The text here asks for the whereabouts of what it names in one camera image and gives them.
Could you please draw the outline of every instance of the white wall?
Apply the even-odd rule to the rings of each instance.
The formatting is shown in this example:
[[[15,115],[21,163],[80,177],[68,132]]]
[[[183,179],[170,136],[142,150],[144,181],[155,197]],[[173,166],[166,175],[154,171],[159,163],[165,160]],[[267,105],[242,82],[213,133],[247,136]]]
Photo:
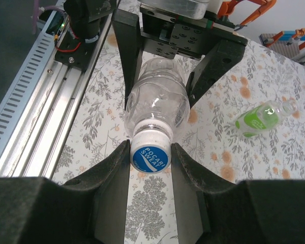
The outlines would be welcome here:
[[[239,3],[230,21],[240,24],[258,8],[247,0]],[[239,31],[243,36],[260,43],[262,33],[278,33],[305,28],[305,0],[277,0],[276,4],[252,23]]]

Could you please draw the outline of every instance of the floral tablecloth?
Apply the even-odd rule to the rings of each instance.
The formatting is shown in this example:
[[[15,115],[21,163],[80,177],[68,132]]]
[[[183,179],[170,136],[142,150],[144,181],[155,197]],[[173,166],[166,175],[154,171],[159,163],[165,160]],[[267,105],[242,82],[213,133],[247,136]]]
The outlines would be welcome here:
[[[120,4],[120,8],[136,13],[138,6],[135,0]],[[151,58],[152,54],[144,53],[143,61]],[[176,60],[187,77],[197,64],[182,56]],[[283,125],[245,141],[230,133],[230,123],[241,113],[267,100],[288,99],[297,101],[299,111]],[[124,130],[123,108],[123,73],[111,29],[54,181],[62,184],[81,174],[129,139]],[[305,179],[304,67],[249,41],[243,60],[192,108],[179,143],[193,159],[231,182],[246,178]],[[125,237],[129,244],[178,243],[171,168],[149,176],[131,167]]]

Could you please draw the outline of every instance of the blue label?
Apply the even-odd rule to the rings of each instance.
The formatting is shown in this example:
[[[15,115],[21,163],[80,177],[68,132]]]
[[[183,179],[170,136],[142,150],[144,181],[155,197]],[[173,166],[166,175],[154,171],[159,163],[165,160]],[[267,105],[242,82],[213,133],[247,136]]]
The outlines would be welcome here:
[[[156,173],[163,170],[168,163],[167,154],[154,146],[142,147],[133,155],[133,164],[147,173]]]

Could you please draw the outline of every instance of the red wire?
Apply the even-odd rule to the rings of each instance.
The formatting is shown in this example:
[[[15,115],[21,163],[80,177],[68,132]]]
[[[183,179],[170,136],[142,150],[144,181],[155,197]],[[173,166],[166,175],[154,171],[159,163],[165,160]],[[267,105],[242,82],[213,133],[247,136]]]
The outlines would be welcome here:
[[[59,49],[57,46],[55,46],[55,47],[59,52],[75,52],[80,47],[80,44],[81,44],[81,42],[79,42],[78,45],[72,50],[62,50],[62,49]]]

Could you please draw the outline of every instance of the clear plastic bottle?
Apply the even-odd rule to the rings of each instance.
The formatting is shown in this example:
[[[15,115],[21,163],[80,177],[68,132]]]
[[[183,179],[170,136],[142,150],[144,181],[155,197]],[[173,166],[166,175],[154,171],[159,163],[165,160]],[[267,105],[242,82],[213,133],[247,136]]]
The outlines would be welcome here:
[[[171,161],[171,143],[179,138],[189,115],[181,67],[165,58],[147,61],[131,90],[125,113],[133,167],[150,174],[165,170]]]
[[[245,137],[255,136],[272,130],[297,110],[297,103],[294,100],[281,104],[276,101],[268,101],[238,117],[235,126]]]

